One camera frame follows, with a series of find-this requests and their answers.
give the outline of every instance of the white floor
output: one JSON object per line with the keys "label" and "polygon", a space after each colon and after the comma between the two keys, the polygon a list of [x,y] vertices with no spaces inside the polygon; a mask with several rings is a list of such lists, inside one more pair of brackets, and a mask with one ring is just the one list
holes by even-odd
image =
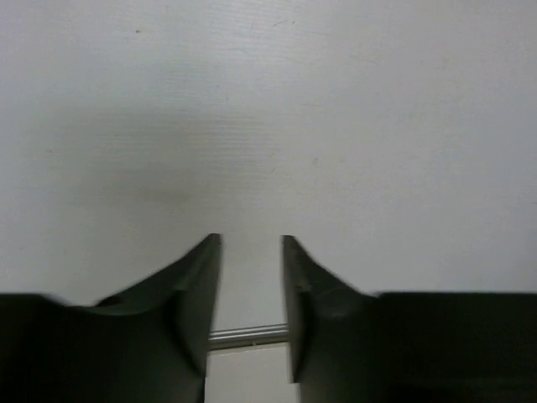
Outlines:
{"label": "white floor", "polygon": [[284,344],[223,350],[209,358],[206,403],[295,403]]}

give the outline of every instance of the white panel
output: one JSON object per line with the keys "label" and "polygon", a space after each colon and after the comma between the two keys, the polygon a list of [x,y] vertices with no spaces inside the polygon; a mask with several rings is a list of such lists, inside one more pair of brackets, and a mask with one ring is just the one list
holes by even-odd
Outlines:
{"label": "white panel", "polygon": [[241,348],[213,353],[206,382],[207,403],[297,403],[290,383],[287,347]]}
{"label": "white panel", "polygon": [[0,8],[1,290],[91,303],[209,232],[220,329],[283,320],[283,233],[364,290],[537,290],[535,1]]}

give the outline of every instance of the metal strip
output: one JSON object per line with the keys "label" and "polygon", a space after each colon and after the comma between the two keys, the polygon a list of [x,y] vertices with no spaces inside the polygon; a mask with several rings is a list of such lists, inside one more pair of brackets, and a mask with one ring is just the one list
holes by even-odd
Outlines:
{"label": "metal strip", "polygon": [[287,341],[287,325],[245,327],[219,330],[210,336],[211,350],[258,346]]}

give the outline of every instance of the metal rail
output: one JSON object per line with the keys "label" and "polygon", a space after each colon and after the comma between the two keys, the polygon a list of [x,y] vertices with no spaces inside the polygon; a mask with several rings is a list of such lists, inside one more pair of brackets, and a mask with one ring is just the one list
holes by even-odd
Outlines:
{"label": "metal rail", "polygon": [[211,350],[283,343],[287,341],[287,326],[270,325],[219,330],[211,333],[210,341]]}

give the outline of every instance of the silver bar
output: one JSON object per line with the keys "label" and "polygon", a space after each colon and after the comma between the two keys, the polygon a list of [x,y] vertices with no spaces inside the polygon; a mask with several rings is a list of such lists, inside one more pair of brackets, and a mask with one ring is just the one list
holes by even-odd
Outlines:
{"label": "silver bar", "polygon": [[245,327],[243,329],[219,330],[210,336],[211,350],[258,346],[287,341],[286,325]]}

